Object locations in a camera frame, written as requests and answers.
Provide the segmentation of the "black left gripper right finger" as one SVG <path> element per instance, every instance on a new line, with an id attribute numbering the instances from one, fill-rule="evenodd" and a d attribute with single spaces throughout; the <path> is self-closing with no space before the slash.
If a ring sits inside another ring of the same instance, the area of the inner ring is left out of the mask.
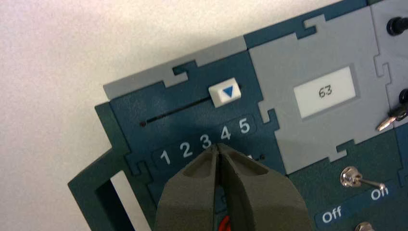
<path id="1" fill-rule="evenodd" d="M 220 185 L 232 231 L 311 231 L 301 194 L 281 173 L 218 144 Z"/>

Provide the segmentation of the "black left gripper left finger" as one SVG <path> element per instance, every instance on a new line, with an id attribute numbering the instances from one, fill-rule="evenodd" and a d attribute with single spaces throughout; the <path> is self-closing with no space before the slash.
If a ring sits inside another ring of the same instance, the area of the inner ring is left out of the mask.
<path id="1" fill-rule="evenodd" d="M 210 146 L 165 184 L 156 213 L 156 231 L 213 229 L 218 154 L 217 147 Z"/>

